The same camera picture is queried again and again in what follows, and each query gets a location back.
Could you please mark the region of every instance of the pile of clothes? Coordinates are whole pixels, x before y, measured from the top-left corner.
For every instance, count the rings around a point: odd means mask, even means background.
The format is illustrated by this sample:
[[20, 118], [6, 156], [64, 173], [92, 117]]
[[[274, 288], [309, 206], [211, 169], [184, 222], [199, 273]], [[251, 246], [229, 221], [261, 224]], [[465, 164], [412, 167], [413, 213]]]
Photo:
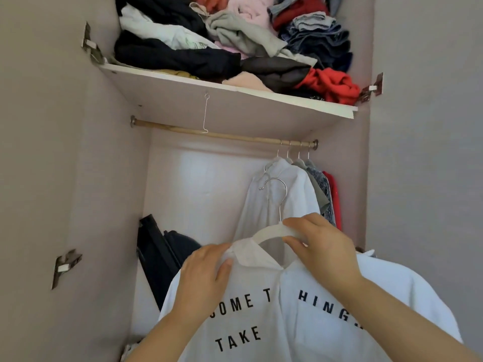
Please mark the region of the pile of clothes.
[[[340, 0], [330, 0], [335, 13]], [[116, 0], [112, 63], [354, 105], [349, 32], [325, 0]]]

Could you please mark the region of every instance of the wardrobe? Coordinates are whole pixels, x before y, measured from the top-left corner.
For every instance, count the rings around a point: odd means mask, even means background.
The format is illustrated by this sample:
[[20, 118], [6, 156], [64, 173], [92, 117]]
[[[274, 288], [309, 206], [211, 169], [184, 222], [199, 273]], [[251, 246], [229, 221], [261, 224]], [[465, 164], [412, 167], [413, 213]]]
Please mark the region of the wardrobe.
[[[251, 177], [287, 149], [335, 176], [355, 244], [420, 273], [483, 354], [482, 14], [481, 0], [343, 0], [354, 82], [383, 73], [382, 95], [355, 110], [98, 65], [81, 48], [85, 25], [109, 56], [114, 0], [2, 0], [2, 359], [118, 361], [158, 313], [136, 257], [139, 219], [229, 241]], [[130, 124], [201, 130], [205, 103], [210, 132], [318, 148]], [[52, 290], [72, 249], [82, 259]]]

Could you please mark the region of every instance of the clothes rail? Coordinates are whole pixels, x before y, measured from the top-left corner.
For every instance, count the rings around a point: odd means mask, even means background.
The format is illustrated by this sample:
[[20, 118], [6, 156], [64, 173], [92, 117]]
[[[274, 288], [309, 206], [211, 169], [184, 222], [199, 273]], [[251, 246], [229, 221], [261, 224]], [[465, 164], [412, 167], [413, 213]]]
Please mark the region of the clothes rail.
[[209, 137], [214, 137], [217, 139], [234, 139], [237, 141], [246, 141], [246, 142], [262, 142], [262, 143], [270, 143], [273, 145], [285, 145], [285, 146], [294, 146], [294, 147], [308, 147], [313, 150], [317, 150], [319, 146], [319, 140], [314, 140], [312, 142], [309, 141], [292, 141], [292, 140], [283, 140], [283, 139], [265, 139], [261, 137], [247, 137], [247, 136], [239, 136], [235, 134], [226, 134], [226, 133], [214, 133], [214, 132], [205, 132], [198, 129], [189, 129], [183, 127], [177, 127], [174, 125], [168, 124], [161, 124], [161, 123], [154, 123], [148, 121], [141, 121], [136, 119], [134, 116], [131, 117], [131, 127], [139, 126], [139, 127], [149, 127], [149, 128], [158, 128], [163, 129], [165, 131], [177, 132], [177, 133], [187, 133], [187, 134], [202, 134]]

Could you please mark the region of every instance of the person's left hand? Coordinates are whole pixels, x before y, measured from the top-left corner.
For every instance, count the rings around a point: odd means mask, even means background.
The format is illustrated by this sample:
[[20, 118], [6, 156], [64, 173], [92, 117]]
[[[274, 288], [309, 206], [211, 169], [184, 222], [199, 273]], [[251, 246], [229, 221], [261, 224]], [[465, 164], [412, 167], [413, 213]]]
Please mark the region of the person's left hand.
[[193, 252], [181, 267], [180, 283], [172, 314], [198, 328], [216, 309], [230, 277], [233, 259], [216, 266], [231, 243], [207, 245]]

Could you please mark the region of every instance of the metal hinge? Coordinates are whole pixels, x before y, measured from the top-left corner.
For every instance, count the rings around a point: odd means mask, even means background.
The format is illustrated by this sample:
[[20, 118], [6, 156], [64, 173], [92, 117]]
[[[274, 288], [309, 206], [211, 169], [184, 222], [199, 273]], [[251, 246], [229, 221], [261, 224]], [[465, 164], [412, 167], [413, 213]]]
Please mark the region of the metal hinge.
[[82, 260], [82, 254], [77, 254], [75, 252], [75, 249], [73, 249], [65, 255], [64, 260], [62, 260], [62, 258], [63, 257], [57, 257], [56, 259], [54, 279], [52, 281], [52, 290], [57, 287], [60, 276], [66, 272], [69, 272], [78, 262]]
[[384, 73], [381, 72], [377, 75], [377, 79], [374, 85], [369, 85], [362, 89], [361, 93], [359, 94], [360, 102], [366, 103], [370, 101], [372, 92], [374, 92], [374, 95], [376, 96], [379, 96], [383, 93], [383, 77]]
[[86, 26], [84, 28], [84, 39], [82, 40], [82, 49], [89, 53], [91, 56], [91, 60], [98, 64], [98, 65], [104, 65], [104, 56], [102, 55], [102, 52], [100, 51], [99, 46], [97, 43], [91, 41], [90, 38], [90, 25], [88, 22], [86, 22]]

